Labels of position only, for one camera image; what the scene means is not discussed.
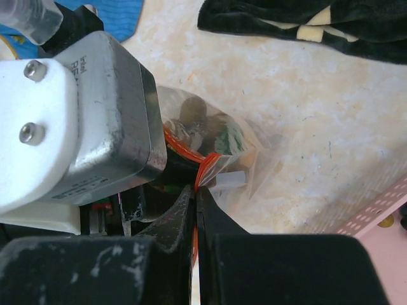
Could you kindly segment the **black grape bunch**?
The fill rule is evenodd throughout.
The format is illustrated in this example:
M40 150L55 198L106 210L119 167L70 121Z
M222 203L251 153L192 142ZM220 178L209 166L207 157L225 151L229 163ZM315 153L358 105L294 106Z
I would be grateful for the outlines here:
M399 214L401 216L400 225L407 231L407 203L400 207Z

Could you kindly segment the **brown longan bunch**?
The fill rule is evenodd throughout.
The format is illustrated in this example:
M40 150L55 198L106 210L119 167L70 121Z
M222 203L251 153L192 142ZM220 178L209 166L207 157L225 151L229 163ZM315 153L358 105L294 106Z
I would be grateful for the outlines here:
M164 125L177 140L203 156L209 153L232 156L248 150L240 125L197 96L188 97L179 114Z

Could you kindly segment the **blue cloth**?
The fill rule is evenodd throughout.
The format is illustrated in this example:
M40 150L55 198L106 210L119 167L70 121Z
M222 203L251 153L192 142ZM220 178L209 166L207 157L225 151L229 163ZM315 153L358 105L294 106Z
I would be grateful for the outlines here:
M143 0L64 0L58 4L74 11L80 6L92 6L104 23L104 29L118 41L131 38L137 28ZM12 59L37 57L37 46L23 37L18 31L1 26L1 55L10 55Z

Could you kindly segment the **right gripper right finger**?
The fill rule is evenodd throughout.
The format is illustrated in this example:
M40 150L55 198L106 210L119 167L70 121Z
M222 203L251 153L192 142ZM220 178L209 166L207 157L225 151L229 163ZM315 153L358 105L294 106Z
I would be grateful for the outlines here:
M387 304L369 254L340 234L251 234L197 191L202 304Z

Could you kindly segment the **black floral pillow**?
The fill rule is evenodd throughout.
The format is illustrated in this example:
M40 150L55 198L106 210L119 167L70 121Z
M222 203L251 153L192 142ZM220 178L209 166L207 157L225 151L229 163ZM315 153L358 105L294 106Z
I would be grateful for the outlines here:
M346 55L406 64L406 1L204 1L197 27L320 43Z

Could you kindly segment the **clear zip top bag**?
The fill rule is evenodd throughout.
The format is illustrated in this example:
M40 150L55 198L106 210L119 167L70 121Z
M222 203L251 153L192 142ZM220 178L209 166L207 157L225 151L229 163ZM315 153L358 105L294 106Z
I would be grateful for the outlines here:
M275 173L287 139L190 92L158 86L157 93L167 166L154 187L177 194L186 184L205 186L229 214L246 206Z

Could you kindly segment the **pink plastic basket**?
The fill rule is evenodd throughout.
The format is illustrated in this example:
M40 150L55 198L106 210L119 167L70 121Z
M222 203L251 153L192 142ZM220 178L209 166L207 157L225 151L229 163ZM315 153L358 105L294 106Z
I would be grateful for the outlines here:
M406 304L406 231L399 214L406 203L406 174L365 182L317 202L319 207L307 217L304 230L357 239L369 253L390 303ZM379 227L389 215L394 224Z

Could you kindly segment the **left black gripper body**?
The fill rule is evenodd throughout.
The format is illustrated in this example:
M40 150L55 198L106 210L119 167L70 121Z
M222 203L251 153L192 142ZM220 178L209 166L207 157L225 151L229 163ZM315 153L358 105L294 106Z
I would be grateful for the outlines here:
M133 235L162 216L197 175L197 163L168 149L167 165L154 181L86 204L32 203L1 215L1 237Z

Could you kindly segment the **loose brown longan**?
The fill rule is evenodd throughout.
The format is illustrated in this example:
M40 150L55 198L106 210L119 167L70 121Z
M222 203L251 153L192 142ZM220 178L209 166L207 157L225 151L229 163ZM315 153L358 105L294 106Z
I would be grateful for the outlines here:
M391 227L394 224L394 218L392 215L389 215L388 217L386 217L384 220L382 220L378 226L379 227L383 227L383 228L388 228Z

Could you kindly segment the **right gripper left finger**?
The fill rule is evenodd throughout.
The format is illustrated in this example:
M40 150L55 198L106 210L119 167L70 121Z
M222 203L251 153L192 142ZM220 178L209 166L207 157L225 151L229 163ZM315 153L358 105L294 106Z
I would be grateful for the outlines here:
M135 236L31 236L1 250L2 304L189 304L194 191Z

